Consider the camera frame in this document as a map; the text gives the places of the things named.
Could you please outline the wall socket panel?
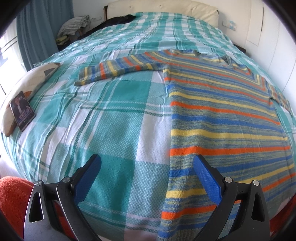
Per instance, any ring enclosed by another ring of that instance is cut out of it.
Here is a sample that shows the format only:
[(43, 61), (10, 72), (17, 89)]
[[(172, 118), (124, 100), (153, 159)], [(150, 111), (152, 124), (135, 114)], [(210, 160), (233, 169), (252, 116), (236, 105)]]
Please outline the wall socket panel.
[(222, 26), (236, 31), (236, 23), (234, 23), (234, 21), (222, 21)]

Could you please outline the blue curtain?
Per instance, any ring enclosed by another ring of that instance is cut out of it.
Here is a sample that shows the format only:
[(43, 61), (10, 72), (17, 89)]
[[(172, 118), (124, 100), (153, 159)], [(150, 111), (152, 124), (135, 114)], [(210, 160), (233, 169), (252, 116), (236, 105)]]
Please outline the blue curtain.
[(68, 0), (30, 1), (22, 9), (16, 17), (16, 33), (27, 71), (58, 52), (58, 32), (73, 17), (73, 2)]

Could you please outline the dark garment on bed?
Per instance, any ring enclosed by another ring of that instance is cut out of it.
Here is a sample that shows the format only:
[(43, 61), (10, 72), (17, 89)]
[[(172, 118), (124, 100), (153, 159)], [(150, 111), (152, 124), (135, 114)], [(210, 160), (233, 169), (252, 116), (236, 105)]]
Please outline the dark garment on bed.
[(82, 40), (82, 39), (88, 37), (89, 35), (92, 35), (96, 31), (101, 30), (101, 29), (106, 28), (106, 27), (130, 23), (134, 19), (136, 19), (136, 16), (134, 16), (134, 15), (117, 16), (117, 17), (114, 17), (114, 18), (110, 18), (110, 19), (104, 21), (102, 24), (100, 24), (100, 25), (94, 27), (93, 29), (89, 30), (88, 32), (86, 32), (82, 36), (78, 37), (77, 40)]

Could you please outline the cream padded headboard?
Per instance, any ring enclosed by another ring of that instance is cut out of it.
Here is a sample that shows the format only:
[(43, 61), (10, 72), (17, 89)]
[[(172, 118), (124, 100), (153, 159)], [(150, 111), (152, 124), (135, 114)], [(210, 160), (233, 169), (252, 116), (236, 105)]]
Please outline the cream padded headboard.
[(106, 20), (138, 12), (164, 12), (191, 16), (203, 20), (216, 28), (219, 25), (218, 9), (197, 1), (113, 1), (104, 6), (103, 12)]

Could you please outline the patterned cream cushion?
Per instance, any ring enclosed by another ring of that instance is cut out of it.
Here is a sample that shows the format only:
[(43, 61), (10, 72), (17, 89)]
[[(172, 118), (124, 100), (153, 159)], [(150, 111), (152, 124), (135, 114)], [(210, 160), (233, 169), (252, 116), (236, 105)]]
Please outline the patterned cream cushion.
[(13, 87), (4, 99), (1, 107), (1, 132), (9, 137), (16, 128), (16, 121), (11, 111), (10, 101), (22, 91), (27, 100), (30, 100), (43, 84), (56, 72), (60, 63), (46, 63), (27, 72)]

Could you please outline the smartphone with lit screen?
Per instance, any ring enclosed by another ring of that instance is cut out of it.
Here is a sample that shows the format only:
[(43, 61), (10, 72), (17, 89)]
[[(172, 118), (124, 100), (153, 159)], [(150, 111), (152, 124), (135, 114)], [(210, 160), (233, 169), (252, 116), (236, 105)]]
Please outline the smartphone with lit screen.
[(10, 101), (10, 108), (16, 125), (23, 132), (36, 116), (23, 91)]

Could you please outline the clothes pile beside bed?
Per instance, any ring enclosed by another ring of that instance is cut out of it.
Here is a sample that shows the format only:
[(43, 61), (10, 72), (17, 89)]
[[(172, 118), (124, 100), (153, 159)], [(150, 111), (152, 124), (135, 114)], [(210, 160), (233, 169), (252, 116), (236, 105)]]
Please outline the clothes pile beside bed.
[(75, 42), (86, 32), (85, 29), (89, 27), (90, 23), (90, 15), (78, 16), (66, 21), (57, 34), (56, 44), (61, 46)]

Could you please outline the white wardrobe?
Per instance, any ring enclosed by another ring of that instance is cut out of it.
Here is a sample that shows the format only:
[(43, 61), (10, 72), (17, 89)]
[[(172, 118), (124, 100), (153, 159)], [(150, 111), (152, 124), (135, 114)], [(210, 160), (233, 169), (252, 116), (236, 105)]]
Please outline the white wardrobe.
[(295, 43), (263, 1), (251, 1), (246, 48), (284, 94), (295, 94)]

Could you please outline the red operator clothing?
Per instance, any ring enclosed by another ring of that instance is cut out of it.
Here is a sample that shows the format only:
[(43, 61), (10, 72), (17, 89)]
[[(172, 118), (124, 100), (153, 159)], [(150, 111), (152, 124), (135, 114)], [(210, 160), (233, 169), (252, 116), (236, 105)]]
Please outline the red operator clothing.
[(48, 186), (20, 177), (1, 178), (1, 240), (77, 240)]

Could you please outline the striped knit sweater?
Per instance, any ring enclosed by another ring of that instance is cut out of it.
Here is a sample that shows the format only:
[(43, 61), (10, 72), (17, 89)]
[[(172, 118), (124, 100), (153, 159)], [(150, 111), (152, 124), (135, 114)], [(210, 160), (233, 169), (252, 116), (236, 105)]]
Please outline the striped knit sweater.
[(276, 113), (290, 105), (228, 56), (145, 52), (86, 67), (76, 85), (145, 70), (163, 73), (171, 104), (170, 173), (158, 239), (193, 238), (209, 219), (210, 202), (219, 201), (208, 179), (197, 178), (205, 173), (193, 164), (197, 154), (223, 175), (261, 181), (269, 209), (295, 194), (292, 145)]

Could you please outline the teal plaid bedspread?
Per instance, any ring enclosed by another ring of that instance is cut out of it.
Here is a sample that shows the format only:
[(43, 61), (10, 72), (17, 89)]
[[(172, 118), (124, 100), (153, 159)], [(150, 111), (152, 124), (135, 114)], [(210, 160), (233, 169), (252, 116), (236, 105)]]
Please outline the teal plaid bedspread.
[[(61, 65), (30, 101), (36, 117), (23, 132), (2, 137), (18, 172), (32, 182), (59, 181), (98, 154), (102, 168), (80, 207), (94, 231), (109, 240), (160, 240), (170, 173), (169, 93), (163, 73), (153, 70), (76, 82), (86, 67), (162, 50), (228, 56), (283, 95), (258, 64), (205, 21), (137, 13), (134, 21), (99, 30), (49, 57), (47, 63)], [(295, 115), (291, 107), (276, 113), (295, 162)]]

